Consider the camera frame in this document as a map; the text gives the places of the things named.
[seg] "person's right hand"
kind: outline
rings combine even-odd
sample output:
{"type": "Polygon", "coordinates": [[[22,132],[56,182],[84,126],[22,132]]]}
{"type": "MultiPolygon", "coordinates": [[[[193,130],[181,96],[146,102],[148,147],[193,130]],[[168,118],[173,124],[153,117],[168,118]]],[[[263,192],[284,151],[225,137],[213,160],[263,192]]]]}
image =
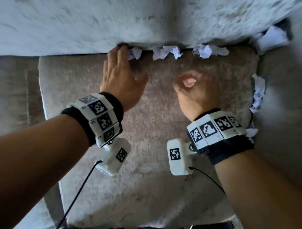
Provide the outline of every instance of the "person's right hand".
{"type": "Polygon", "coordinates": [[[173,88],[182,112],[191,122],[204,112],[220,108],[219,85],[206,72],[186,71],[175,79],[173,88]]]}

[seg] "black and white qr code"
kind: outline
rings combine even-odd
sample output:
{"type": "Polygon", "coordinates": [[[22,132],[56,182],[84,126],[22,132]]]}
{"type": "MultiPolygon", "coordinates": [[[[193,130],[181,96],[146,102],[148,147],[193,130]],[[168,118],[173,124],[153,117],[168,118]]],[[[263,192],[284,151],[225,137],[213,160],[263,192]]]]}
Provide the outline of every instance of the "black and white qr code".
{"type": "Polygon", "coordinates": [[[100,100],[95,101],[95,102],[89,104],[88,106],[95,115],[99,115],[99,114],[103,113],[104,111],[107,111],[107,108],[100,100]]]}
{"type": "Polygon", "coordinates": [[[197,128],[195,128],[194,130],[190,131],[190,134],[194,140],[194,142],[198,142],[202,139],[201,134],[199,133],[199,130],[197,128]]]}
{"type": "Polygon", "coordinates": [[[171,161],[180,160],[179,148],[171,149],[170,150],[170,157],[171,157],[171,161]]]}
{"type": "Polygon", "coordinates": [[[89,104],[89,103],[97,100],[97,97],[94,97],[93,95],[89,95],[84,98],[80,98],[79,100],[85,104],[89,104]]]}
{"type": "Polygon", "coordinates": [[[104,141],[109,141],[114,136],[114,127],[104,133],[104,141]]]}
{"type": "Polygon", "coordinates": [[[214,119],[214,121],[217,123],[221,131],[228,130],[230,128],[233,128],[232,124],[229,122],[229,120],[223,116],[217,119],[214,119]]]}
{"type": "Polygon", "coordinates": [[[121,148],[118,154],[115,156],[121,163],[123,163],[124,159],[127,156],[127,152],[121,148]]]}
{"type": "Polygon", "coordinates": [[[112,125],[112,121],[108,113],[102,115],[101,117],[98,117],[96,120],[98,121],[98,124],[103,131],[112,125]]]}
{"type": "Polygon", "coordinates": [[[201,125],[200,129],[205,137],[209,137],[209,136],[217,133],[217,130],[211,121],[208,121],[207,123],[201,125]]]}
{"type": "Polygon", "coordinates": [[[233,116],[228,116],[228,118],[231,120],[232,124],[233,124],[235,127],[237,127],[237,128],[242,127],[235,117],[233,117],[233,116]]]}

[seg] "white device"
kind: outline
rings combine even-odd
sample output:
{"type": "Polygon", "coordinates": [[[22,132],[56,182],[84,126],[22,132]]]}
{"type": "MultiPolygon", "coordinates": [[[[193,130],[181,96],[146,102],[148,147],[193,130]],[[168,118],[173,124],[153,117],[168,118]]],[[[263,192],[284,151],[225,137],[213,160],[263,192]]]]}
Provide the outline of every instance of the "white device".
{"type": "Polygon", "coordinates": [[[168,157],[171,173],[174,176],[189,175],[193,173],[191,154],[197,152],[190,150],[190,144],[184,143],[181,138],[169,140],[167,142],[168,157]]]}
{"type": "Polygon", "coordinates": [[[167,142],[168,157],[171,173],[175,176],[192,174],[192,159],[189,155],[197,153],[206,146],[219,141],[246,135],[246,130],[240,125],[231,112],[217,111],[193,121],[187,126],[191,143],[184,143],[176,138],[167,142]]]}
{"type": "Polygon", "coordinates": [[[117,137],[111,144],[105,145],[104,148],[105,151],[98,158],[103,162],[99,163],[96,168],[104,174],[115,176],[128,157],[131,145],[127,139],[117,137]]]}

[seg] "person's left hand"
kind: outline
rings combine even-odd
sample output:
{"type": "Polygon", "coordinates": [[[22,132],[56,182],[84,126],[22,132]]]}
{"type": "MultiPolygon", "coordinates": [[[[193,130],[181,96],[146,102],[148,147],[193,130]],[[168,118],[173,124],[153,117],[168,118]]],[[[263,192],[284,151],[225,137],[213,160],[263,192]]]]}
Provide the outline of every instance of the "person's left hand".
{"type": "Polygon", "coordinates": [[[126,45],[116,46],[108,52],[107,57],[108,60],[104,61],[104,77],[100,92],[108,92],[115,96],[126,112],[142,97],[148,82],[148,74],[144,73],[138,80],[134,79],[126,45]]]}

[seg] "torn paper piece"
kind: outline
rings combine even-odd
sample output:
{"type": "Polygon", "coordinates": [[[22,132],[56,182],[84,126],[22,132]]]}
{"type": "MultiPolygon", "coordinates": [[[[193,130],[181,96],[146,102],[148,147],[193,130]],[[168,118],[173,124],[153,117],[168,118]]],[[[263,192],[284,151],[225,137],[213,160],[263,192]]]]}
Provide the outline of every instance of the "torn paper piece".
{"type": "Polygon", "coordinates": [[[253,74],[252,77],[255,80],[255,92],[254,92],[254,103],[250,108],[252,113],[256,113],[258,111],[259,106],[261,105],[262,98],[265,94],[265,79],[253,74]]]}
{"type": "Polygon", "coordinates": [[[246,129],[247,137],[254,137],[257,133],[258,133],[258,129],[256,129],[256,128],[246,129]]]}
{"type": "Polygon", "coordinates": [[[172,53],[176,60],[177,60],[177,58],[182,56],[182,53],[180,53],[180,50],[176,45],[163,46],[162,49],[153,48],[152,50],[153,50],[153,60],[157,60],[157,59],[163,60],[166,58],[166,56],[169,53],[172,53]]]}
{"type": "Polygon", "coordinates": [[[209,58],[211,55],[227,56],[230,52],[227,48],[220,48],[216,45],[198,45],[193,48],[193,53],[199,55],[203,59],[209,58]]]}
{"type": "Polygon", "coordinates": [[[288,45],[290,42],[285,31],[272,25],[265,34],[253,35],[249,43],[254,45],[259,55],[262,55],[267,50],[288,45]]]}
{"type": "Polygon", "coordinates": [[[128,60],[132,60],[134,58],[138,60],[141,55],[142,55],[142,50],[138,47],[134,47],[128,50],[128,60]]]}

